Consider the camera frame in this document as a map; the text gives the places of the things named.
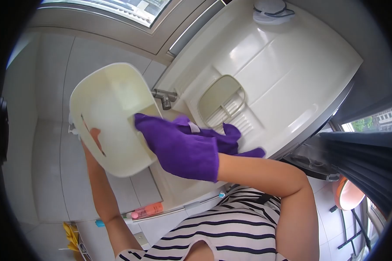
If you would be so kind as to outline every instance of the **metal faucet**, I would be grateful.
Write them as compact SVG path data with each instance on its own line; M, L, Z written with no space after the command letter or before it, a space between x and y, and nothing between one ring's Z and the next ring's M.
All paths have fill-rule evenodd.
M154 98L161 99L162 109L165 111L171 109L171 102L177 100L177 93L175 92L152 89L151 94Z

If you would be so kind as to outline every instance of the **black and white striped top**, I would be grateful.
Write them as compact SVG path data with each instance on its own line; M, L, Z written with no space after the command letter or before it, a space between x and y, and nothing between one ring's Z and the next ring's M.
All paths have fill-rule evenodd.
M216 261L285 261L276 252L279 215L279 198L233 186L217 206L183 220L148 251L126 249L116 261L184 260L201 240Z

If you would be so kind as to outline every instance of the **white plastic basin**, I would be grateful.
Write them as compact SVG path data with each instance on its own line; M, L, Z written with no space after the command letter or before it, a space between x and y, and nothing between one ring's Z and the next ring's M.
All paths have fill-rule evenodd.
M134 114L161 116L141 73L128 63L115 63L84 78L70 98L70 113L84 144L110 174L128 177L157 157L134 126ZM101 150L89 130L98 128Z

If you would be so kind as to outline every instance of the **purple cloth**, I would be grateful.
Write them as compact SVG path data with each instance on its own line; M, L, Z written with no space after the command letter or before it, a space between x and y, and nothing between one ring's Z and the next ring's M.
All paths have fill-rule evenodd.
M135 127L144 135L162 168L173 175L216 182L219 152L244 157L265 156L261 148L237 154L237 140L241 133L231 124L223 125L225 135L212 129L192 133L189 121L185 116L169 122L159 117L135 114Z

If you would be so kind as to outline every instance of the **toiletry bottle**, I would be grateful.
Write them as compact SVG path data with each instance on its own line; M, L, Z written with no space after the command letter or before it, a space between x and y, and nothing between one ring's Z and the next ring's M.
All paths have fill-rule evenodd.
M162 212L162 203L157 202L145 207L135 209L135 211L131 213L131 217L132 219L146 218L160 212Z

